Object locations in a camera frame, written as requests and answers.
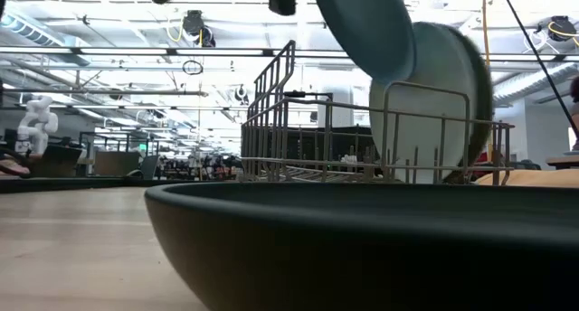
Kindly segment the large light blue plate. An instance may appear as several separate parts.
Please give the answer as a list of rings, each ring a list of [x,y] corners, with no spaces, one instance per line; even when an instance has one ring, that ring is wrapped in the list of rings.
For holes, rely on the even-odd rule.
[[[383,135],[387,148],[396,153],[398,165],[407,159],[420,168],[411,171],[418,184],[431,184],[434,179],[434,154],[442,152],[442,176],[451,173],[464,156],[465,100],[474,98],[475,75],[466,49],[450,29],[439,24],[415,23],[416,65],[408,79],[411,83],[436,87],[422,90],[394,85],[389,90],[377,81],[371,83],[369,106],[400,111],[397,117],[369,113],[370,126],[377,151],[382,150]],[[470,110],[476,104],[470,102]]]

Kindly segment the grey wire dish rack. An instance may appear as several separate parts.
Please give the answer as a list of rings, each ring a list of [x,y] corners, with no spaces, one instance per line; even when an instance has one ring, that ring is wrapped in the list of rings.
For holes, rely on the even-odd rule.
[[[371,121],[373,142],[358,153],[349,148],[354,161],[333,157],[333,141],[342,131],[333,127],[337,108],[354,105],[335,102],[330,94],[283,92],[295,62],[294,41],[289,41],[255,81],[256,99],[242,124],[242,165],[250,181],[301,181],[347,183],[383,181],[407,184],[466,184],[475,173],[490,174],[494,185],[507,183],[512,167],[496,160],[482,163],[479,154],[489,135],[508,137],[510,125],[477,115],[478,92],[439,86],[436,80],[394,81],[374,86],[365,107]],[[326,111],[325,126],[314,131],[313,158],[289,152],[290,104],[319,105]]]

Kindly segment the small black plate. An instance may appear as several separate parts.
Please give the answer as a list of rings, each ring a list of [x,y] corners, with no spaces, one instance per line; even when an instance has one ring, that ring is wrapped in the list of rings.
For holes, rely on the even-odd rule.
[[[168,184],[170,263],[211,311],[579,311],[579,190]]]

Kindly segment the black cabinet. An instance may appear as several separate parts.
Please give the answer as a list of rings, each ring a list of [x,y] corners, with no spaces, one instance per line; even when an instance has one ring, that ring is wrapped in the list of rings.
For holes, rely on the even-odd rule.
[[[242,126],[242,167],[250,181],[349,181],[377,158],[368,127]]]

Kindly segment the brown board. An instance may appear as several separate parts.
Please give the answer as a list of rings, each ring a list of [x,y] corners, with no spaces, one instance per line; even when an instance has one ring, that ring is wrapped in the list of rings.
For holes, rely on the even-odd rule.
[[[138,152],[99,151],[95,155],[94,174],[125,176],[138,168]]]

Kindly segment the thin black pole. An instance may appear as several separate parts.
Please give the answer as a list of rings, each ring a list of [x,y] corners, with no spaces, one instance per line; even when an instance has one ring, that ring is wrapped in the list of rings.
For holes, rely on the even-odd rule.
[[[559,105],[561,106],[567,120],[569,121],[569,124],[570,124],[572,130],[574,131],[575,136],[577,138],[579,138],[579,128],[577,127],[577,125],[573,121],[573,118],[572,118],[571,114],[569,113],[569,110],[567,109],[567,107],[563,101],[563,98],[562,98],[560,92],[558,91],[558,89],[557,89],[557,87],[556,87],[556,85],[551,77],[551,74],[548,71],[548,68],[545,66],[544,62],[542,61],[542,59],[540,57],[538,50],[536,49],[535,45],[531,41],[531,38],[526,30],[526,27],[523,25],[522,21],[520,20],[517,12],[515,10],[515,7],[511,4],[510,0],[506,0],[506,2],[508,4],[508,7],[509,7],[511,13],[513,14],[515,20],[517,21],[517,24],[518,24],[521,32],[524,34],[524,37],[527,40],[527,43],[528,43],[531,51],[535,55],[537,63],[539,64],[541,70],[545,74],[545,78],[546,78],[549,86],[551,87],[551,90],[554,92],[555,97],[556,97],[557,101],[559,102]]]

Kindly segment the black laptop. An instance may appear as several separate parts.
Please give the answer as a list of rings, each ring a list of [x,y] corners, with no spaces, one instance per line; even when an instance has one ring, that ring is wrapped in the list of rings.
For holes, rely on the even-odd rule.
[[[82,150],[65,146],[47,146],[42,156],[32,162],[33,177],[73,177]]]

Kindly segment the person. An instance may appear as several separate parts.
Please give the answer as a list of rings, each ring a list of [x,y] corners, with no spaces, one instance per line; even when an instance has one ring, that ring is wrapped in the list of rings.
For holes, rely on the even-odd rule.
[[[27,155],[0,146],[0,173],[30,178],[31,162]]]

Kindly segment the wooden side table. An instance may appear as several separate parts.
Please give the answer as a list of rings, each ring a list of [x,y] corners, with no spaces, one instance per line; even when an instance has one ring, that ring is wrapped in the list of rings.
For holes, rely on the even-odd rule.
[[[579,168],[579,155],[563,155],[546,159],[546,164],[556,170]]]

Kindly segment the black metal table frame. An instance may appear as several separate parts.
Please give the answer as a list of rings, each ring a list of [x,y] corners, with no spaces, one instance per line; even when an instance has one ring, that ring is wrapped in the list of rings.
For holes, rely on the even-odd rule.
[[[0,178],[1,193],[34,193],[51,191],[88,190],[105,188],[159,187],[170,193],[190,194],[201,190],[225,190],[239,192],[246,187],[241,183],[190,182],[181,180],[142,180],[137,178]]]

